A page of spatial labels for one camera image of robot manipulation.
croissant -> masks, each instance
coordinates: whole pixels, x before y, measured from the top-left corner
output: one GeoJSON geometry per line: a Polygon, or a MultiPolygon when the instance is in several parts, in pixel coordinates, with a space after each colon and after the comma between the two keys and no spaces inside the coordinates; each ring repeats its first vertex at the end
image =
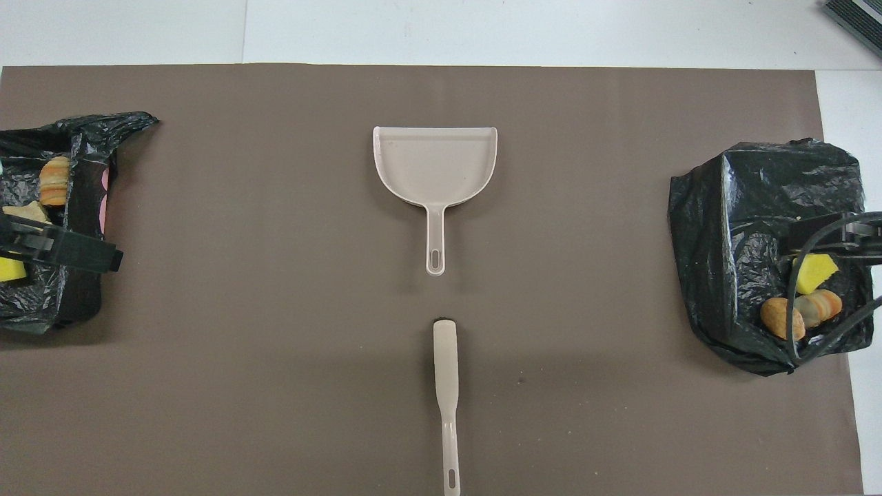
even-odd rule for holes
{"type": "Polygon", "coordinates": [[[71,174],[71,160],[54,157],[40,171],[40,203],[60,207],[67,203],[67,180],[71,174]]]}

bread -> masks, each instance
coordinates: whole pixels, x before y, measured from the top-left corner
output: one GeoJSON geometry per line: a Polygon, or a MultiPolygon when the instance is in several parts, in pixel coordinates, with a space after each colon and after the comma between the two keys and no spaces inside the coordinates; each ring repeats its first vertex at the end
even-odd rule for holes
{"type": "Polygon", "coordinates": [[[71,160],[54,157],[40,171],[40,203],[60,207],[67,203],[67,181],[71,175],[71,160]]]}
{"type": "Polygon", "coordinates": [[[32,201],[23,207],[3,207],[4,214],[7,215],[15,215],[17,217],[24,217],[26,219],[30,219],[32,221],[39,221],[49,224],[49,217],[46,215],[46,210],[43,210],[43,206],[40,205],[38,201],[32,201]]]}
{"type": "MultiPolygon", "coordinates": [[[[781,339],[787,339],[787,298],[769,298],[759,309],[759,318],[766,328],[781,339]]],[[[793,339],[799,341],[805,337],[803,314],[793,309],[793,339]]]]}
{"type": "Polygon", "coordinates": [[[842,312],[842,299],[827,289],[818,289],[810,295],[799,297],[793,307],[803,314],[805,326],[811,329],[842,312]]]}

food item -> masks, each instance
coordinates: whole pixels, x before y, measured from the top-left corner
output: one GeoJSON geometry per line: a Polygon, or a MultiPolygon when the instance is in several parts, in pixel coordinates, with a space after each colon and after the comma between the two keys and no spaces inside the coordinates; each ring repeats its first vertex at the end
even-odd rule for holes
{"type": "Polygon", "coordinates": [[[803,322],[809,329],[830,320],[842,312],[842,299],[832,291],[819,289],[810,295],[797,298],[793,307],[803,314],[803,322]]]}
{"type": "Polygon", "coordinates": [[[0,258],[0,282],[23,279],[26,276],[25,264],[21,261],[0,258]]]}
{"type": "Polygon", "coordinates": [[[67,203],[67,180],[71,175],[71,160],[59,155],[40,171],[40,203],[60,207],[67,203]]]}
{"type": "MultiPolygon", "coordinates": [[[[759,309],[759,318],[766,328],[781,339],[787,339],[787,298],[769,298],[759,309]]],[[[803,314],[793,309],[793,339],[799,341],[805,337],[803,314]]]]}
{"type": "Polygon", "coordinates": [[[47,224],[51,223],[49,222],[49,217],[46,215],[46,210],[43,208],[43,205],[40,205],[39,201],[32,201],[23,207],[4,206],[3,211],[4,214],[7,215],[24,217],[32,221],[45,222],[47,224]]]}
{"type": "Polygon", "coordinates": [[[796,277],[796,291],[800,295],[808,295],[818,288],[824,281],[830,279],[839,268],[830,255],[821,253],[809,253],[805,255],[803,264],[799,267],[799,275],[796,277]]]}

dustpan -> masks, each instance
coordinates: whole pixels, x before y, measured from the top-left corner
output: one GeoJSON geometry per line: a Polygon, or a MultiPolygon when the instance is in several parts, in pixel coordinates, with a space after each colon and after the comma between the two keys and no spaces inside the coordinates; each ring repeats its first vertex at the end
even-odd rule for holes
{"type": "Polygon", "coordinates": [[[496,167],[495,127],[375,127],[374,161],[390,192],[426,210],[426,271],[445,270],[444,213],[484,189],[496,167]]]}

dustpan handle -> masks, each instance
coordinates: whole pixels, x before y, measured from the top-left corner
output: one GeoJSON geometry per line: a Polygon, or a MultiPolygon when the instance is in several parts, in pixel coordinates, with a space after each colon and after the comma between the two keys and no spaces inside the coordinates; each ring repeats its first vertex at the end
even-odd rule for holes
{"type": "Polygon", "coordinates": [[[444,273],[444,208],[426,207],[426,271],[444,273]]]}

